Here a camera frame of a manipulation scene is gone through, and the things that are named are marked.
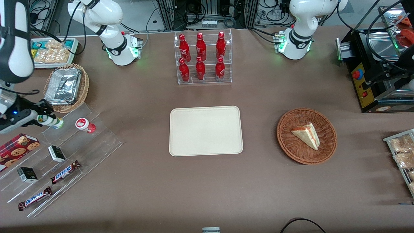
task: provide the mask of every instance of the red bottle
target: red bottle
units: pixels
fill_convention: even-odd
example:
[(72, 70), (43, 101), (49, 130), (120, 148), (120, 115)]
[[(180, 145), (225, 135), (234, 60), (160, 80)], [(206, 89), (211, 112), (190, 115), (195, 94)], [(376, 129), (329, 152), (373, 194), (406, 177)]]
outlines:
[(186, 62), (191, 61), (191, 55), (190, 55), (190, 47), (188, 46), (187, 41), (185, 41), (184, 34), (180, 34), (180, 53), (181, 57), (185, 59)]
[(217, 64), (216, 64), (216, 80), (221, 82), (224, 79), (224, 69), (225, 69), (225, 65), (223, 63), (223, 57), (219, 57), (217, 59)]
[(224, 40), (224, 32), (219, 32), (219, 39), (216, 44), (216, 57), (219, 59), (220, 56), (226, 55), (226, 41)]
[(204, 65), (203, 59), (201, 56), (197, 57), (197, 64), (195, 65), (197, 70), (197, 78), (200, 81), (203, 81), (206, 76), (206, 66)]
[(183, 82), (187, 83), (190, 81), (190, 70), (188, 69), (188, 65), (185, 63), (184, 58), (180, 58), (180, 75)]
[(201, 56), (201, 59), (205, 61), (207, 59), (207, 50), (206, 42), (203, 39), (203, 33), (197, 33), (197, 44), (195, 45), (197, 49), (197, 56)]

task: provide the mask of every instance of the table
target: table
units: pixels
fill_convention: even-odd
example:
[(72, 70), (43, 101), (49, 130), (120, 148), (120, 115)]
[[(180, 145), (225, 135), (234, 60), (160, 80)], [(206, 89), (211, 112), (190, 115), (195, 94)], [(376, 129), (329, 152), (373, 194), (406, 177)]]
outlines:
[[(414, 128), (413, 115), (360, 112), (336, 59), (335, 38), (347, 31), (319, 28), (311, 51), (291, 61), (250, 31), (233, 30), (233, 83), (197, 87), (177, 84), (173, 33), (151, 34), (142, 59), (125, 67), (88, 37), (77, 58), (90, 78), (86, 103), (125, 144), (35, 218), (0, 193), (0, 231), (194, 233), (219, 226), (223, 233), (270, 233), (304, 217), (327, 232), (412, 232), (414, 208), (397, 205), (412, 199), (382, 138)], [(42, 89), (50, 72), (36, 70), (16, 90)], [(240, 108), (241, 154), (169, 154), (172, 109), (226, 105)], [(300, 165), (277, 143), (278, 119), (297, 107), (320, 111), (336, 128), (337, 151), (324, 164)], [(21, 128), (0, 143), (44, 129)], [(315, 229), (296, 222), (286, 232)]]

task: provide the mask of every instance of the brown wicker basket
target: brown wicker basket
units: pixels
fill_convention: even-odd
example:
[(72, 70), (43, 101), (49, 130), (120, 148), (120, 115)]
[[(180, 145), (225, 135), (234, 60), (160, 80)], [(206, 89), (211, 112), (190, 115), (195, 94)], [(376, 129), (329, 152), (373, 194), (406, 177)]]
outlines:
[[(77, 64), (65, 65), (57, 69), (59, 70), (59, 69), (69, 69), (69, 68), (77, 68), (82, 71), (82, 77), (81, 77), (80, 84), (79, 84), (77, 101), (73, 105), (53, 105), (53, 110), (56, 112), (61, 112), (61, 113), (71, 112), (72, 110), (78, 108), (81, 104), (83, 104), (83, 102), (85, 102), (86, 96), (88, 95), (88, 88), (89, 88), (88, 74), (85, 72), (85, 70), (80, 65), (77, 65)], [(52, 77), (52, 74), (49, 75), (49, 78), (46, 81), (46, 85), (43, 88), (44, 95), (46, 94), (46, 91), (48, 89), (51, 77)]]
[[(318, 134), (318, 150), (313, 150), (291, 133), (293, 127), (306, 125), (308, 122), (312, 122)], [(293, 109), (285, 113), (279, 120), (276, 131), (283, 151), (295, 161), (307, 165), (326, 162), (335, 153), (338, 143), (331, 122), (321, 113), (308, 108)]]

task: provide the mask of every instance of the red switch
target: red switch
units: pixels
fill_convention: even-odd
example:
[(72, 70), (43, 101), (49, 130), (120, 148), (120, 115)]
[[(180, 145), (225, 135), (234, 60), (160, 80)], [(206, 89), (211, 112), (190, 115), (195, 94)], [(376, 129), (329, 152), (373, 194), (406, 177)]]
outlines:
[(354, 79), (358, 79), (360, 76), (361, 76), (361, 72), (359, 72), (359, 70), (354, 71), (354, 72), (352, 73), (352, 77), (353, 77)]

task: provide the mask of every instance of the cookie box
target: cookie box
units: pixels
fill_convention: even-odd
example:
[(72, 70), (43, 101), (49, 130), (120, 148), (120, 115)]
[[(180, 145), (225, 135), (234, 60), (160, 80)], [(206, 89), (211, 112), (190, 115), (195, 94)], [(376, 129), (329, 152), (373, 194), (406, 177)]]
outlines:
[(0, 172), (21, 159), (40, 145), (39, 141), (26, 134), (19, 134), (0, 146)]

